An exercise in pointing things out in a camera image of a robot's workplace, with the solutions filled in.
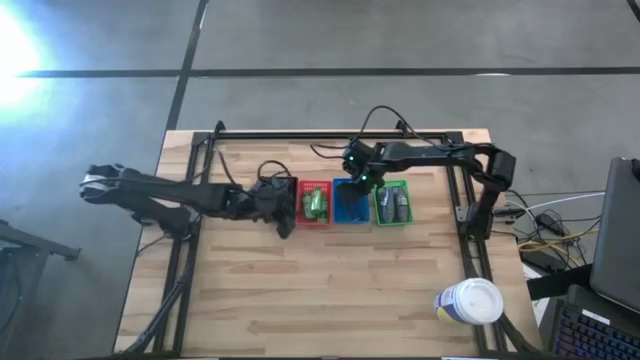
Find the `white cable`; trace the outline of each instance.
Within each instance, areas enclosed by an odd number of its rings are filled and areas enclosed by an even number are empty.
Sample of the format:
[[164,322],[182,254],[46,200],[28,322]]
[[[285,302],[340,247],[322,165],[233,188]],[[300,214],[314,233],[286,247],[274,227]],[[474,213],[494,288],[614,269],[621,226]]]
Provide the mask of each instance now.
[[531,218],[531,221],[533,222],[533,229],[536,231],[536,233],[538,232],[538,224],[536,223],[536,218],[533,216],[531,211],[529,211],[529,209],[527,209],[523,205],[520,205],[517,202],[511,201],[511,200],[507,200],[507,203],[509,203],[511,205],[515,205],[515,206],[519,207],[520,209],[524,210],[527,213],[527,215],[529,215],[529,217]]
[[586,195],[580,195],[580,196],[574,196],[574,197],[570,197],[570,198],[566,198],[566,199],[560,199],[560,200],[553,200],[553,201],[549,201],[549,202],[546,202],[546,203],[533,205],[533,206],[531,206],[529,208],[526,208],[525,210],[529,211],[529,210],[537,209],[539,207],[549,206],[549,205],[552,205],[552,204],[557,204],[557,203],[561,203],[561,202],[565,202],[565,201],[578,200],[578,199],[584,199],[584,198],[588,198],[588,197],[602,196],[602,195],[604,195],[604,192],[586,194]]

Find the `wooden table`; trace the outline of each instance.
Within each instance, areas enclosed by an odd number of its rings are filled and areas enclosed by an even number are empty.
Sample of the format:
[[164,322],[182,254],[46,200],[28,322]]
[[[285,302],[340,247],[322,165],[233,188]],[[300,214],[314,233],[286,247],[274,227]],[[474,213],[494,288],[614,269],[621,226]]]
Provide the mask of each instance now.
[[[458,131],[466,141],[490,141],[485,129]],[[192,134],[167,133],[158,176],[184,178]],[[308,140],[219,140],[216,147],[243,185],[251,185],[258,166],[269,159],[285,163],[301,179],[346,177],[340,160],[321,159],[308,144]],[[210,180],[227,182],[219,164],[216,155]],[[436,293],[464,279],[445,169],[412,168],[385,178],[408,181],[412,225],[379,227],[372,219],[367,225],[298,227],[281,240],[271,224],[206,218],[182,355],[476,355],[471,328],[441,322],[433,312]],[[481,186],[475,185],[479,193]],[[494,228],[510,230],[504,225]],[[157,228],[145,229],[140,246],[159,234]],[[157,310],[170,243],[150,247],[136,260],[116,350],[130,345]],[[487,247],[507,315],[539,346],[513,238],[494,234]],[[173,339],[171,321],[166,346]]]

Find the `red basket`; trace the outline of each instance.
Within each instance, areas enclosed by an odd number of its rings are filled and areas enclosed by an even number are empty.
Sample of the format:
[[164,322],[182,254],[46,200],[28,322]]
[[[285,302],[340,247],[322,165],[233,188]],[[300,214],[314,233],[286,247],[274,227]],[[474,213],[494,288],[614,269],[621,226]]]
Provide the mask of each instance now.
[[[320,187],[320,191],[322,191],[322,195],[327,198],[327,222],[321,223],[313,220],[307,220],[304,217],[304,209],[303,209],[303,197],[305,192],[311,192],[315,188]],[[296,205],[296,222],[300,225],[308,225],[308,226],[328,226],[332,222],[333,214],[331,214],[332,202],[333,199],[331,197],[331,181],[321,181],[321,180],[299,180],[298,181],[298,200]]]

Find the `laptop keyboard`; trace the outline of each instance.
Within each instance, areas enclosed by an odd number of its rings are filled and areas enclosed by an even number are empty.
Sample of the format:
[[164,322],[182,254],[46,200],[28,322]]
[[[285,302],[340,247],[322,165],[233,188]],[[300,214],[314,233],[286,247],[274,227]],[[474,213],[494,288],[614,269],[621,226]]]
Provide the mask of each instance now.
[[563,307],[553,351],[580,359],[640,360],[640,339]]

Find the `blue basket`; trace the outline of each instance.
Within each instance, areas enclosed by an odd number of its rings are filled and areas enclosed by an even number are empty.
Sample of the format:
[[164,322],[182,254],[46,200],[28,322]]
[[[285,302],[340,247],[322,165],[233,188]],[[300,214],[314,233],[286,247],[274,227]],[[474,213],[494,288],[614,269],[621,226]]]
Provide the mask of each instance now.
[[333,179],[333,222],[335,224],[365,224],[371,222],[369,197],[363,196],[356,203],[348,204],[340,198],[337,186],[351,179]]

